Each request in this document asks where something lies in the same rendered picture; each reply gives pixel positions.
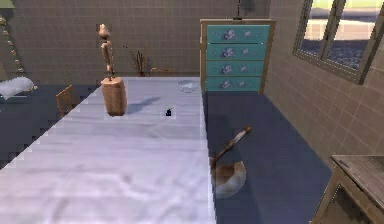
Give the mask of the glass bowl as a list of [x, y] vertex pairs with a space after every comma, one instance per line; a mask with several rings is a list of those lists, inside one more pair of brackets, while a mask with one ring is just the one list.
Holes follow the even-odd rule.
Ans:
[[200, 83], [196, 80], [181, 80], [177, 83], [177, 86], [183, 93], [192, 93], [200, 88]]

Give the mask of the brown white tilted chair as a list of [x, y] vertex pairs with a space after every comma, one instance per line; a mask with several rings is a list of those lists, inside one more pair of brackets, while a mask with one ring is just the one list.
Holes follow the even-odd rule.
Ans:
[[209, 158], [213, 193], [216, 199], [232, 197], [244, 186], [247, 171], [243, 161], [231, 164], [219, 164], [218, 161], [251, 131], [251, 126], [244, 127], [219, 153]]

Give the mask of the teal chest of drawers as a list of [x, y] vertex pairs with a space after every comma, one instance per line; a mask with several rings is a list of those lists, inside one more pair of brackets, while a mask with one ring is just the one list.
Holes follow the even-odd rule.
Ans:
[[264, 92], [277, 21], [201, 19], [203, 92]]

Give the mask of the brown twig plant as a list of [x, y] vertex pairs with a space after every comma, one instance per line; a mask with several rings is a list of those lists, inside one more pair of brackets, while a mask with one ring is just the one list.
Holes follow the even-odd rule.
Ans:
[[136, 53], [133, 53], [132, 50], [129, 51], [129, 55], [130, 55], [129, 63], [135, 69], [135, 72], [139, 77], [147, 77], [147, 71], [146, 71], [147, 58], [146, 58], [145, 51], [144, 52], [137, 51]]

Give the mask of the wooden figure statue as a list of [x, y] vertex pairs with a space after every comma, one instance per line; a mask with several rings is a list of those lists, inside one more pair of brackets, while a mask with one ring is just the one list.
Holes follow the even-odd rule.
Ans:
[[127, 108], [125, 84], [121, 77], [115, 75], [112, 42], [109, 40], [110, 32], [105, 24], [99, 25], [98, 35], [103, 40], [101, 51], [108, 74], [108, 77], [101, 81], [105, 107], [110, 116], [123, 116]]

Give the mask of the white marble table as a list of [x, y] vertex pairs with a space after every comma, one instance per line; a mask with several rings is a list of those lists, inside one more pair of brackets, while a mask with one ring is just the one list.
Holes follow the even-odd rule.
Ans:
[[[0, 224], [216, 224], [197, 77], [127, 77], [127, 110], [101, 90], [0, 170]], [[165, 116], [167, 109], [172, 116]]]

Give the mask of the dark lamp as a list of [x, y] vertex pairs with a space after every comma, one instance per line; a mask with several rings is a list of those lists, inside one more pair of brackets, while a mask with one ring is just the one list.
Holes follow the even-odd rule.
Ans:
[[229, 19], [243, 20], [245, 18], [254, 17], [255, 13], [255, 0], [231, 0]]

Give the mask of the wooden chair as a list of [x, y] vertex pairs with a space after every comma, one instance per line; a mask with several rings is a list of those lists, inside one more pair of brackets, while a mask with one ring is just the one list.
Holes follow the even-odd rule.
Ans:
[[72, 85], [67, 86], [56, 95], [57, 107], [61, 117], [79, 104], [76, 91]]

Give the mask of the grey framed window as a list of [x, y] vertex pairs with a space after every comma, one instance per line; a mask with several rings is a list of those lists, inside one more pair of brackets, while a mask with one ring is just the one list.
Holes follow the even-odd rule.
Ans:
[[364, 83], [384, 37], [384, 0], [303, 0], [293, 55]]

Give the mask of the white cushion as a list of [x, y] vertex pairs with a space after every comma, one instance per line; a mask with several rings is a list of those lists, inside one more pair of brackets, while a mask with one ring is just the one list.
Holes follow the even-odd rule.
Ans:
[[34, 83], [27, 77], [16, 77], [10, 80], [0, 82], [0, 96], [5, 100], [16, 96], [17, 94], [32, 90]]

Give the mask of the weathered wooden cabinet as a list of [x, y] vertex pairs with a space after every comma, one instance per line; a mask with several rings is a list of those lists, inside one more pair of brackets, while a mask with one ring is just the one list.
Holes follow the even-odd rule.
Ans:
[[384, 155], [332, 155], [333, 173], [309, 224], [384, 224]]

